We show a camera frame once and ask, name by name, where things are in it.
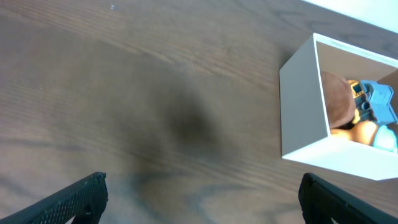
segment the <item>wooden surface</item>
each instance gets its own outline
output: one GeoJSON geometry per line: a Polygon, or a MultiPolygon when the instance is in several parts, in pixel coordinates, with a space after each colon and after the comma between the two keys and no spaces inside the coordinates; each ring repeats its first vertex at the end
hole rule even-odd
{"type": "Polygon", "coordinates": [[[278,76],[312,32],[396,34],[296,0],[0,0],[0,28],[2,217],[97,170],[102,223],[303,223],[306,172],[398,216],[397,180],[280,158],[278,76]]]}

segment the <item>open box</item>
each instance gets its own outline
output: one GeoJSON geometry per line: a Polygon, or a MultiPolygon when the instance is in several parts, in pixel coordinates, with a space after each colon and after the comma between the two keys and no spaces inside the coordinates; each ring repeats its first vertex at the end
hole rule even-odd
{"type": "Polygon", "coordinates": [[[398,60],[313,34],[280,69],[282,158],[373,180],[398,177],[398,154],[331,135],[320,71],[390,85],[398,112],[398,60]]]}

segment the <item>light blue object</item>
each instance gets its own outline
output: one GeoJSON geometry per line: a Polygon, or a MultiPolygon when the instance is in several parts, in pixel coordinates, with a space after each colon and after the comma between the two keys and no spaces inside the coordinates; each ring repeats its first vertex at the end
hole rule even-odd
{"type": "Polygon", "coordinates": [[[373,147],[398,153],[395,133],[388,129],[386,125],[381,126],[374,137],[373,147]]]}
{"type": "Polygon", "coordinates": [[[364,90],[366,99],[369,102],[370,110],[373,112],[375,122],[378,125],[398,123],[390,101],[394,90],[389,85],[378,84],[372,80],[360,80],[362,90],[364,90]]]}

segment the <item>orange object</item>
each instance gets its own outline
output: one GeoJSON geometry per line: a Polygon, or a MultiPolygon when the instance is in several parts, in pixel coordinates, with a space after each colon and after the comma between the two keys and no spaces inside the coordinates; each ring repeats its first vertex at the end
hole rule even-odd
{"type": "Polygon", "coordinates": [[[378,129],[379,126],[374,122],[362,121],[350,130],[331,129],[330,132],[333,136],[372,146],[378,129]]]}

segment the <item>wooden table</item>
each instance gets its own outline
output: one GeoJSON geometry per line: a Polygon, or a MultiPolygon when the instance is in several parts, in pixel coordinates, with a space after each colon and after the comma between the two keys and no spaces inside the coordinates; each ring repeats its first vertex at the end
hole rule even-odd
{"type": "Polygon", "coordinates": [[[1,217],[94,171],[102,223],[303,223],[306,172],[398,216],[397,180],[280,158],[279,68],[392,32],[296,0],[0,0],[0,28],[1,217]]]}

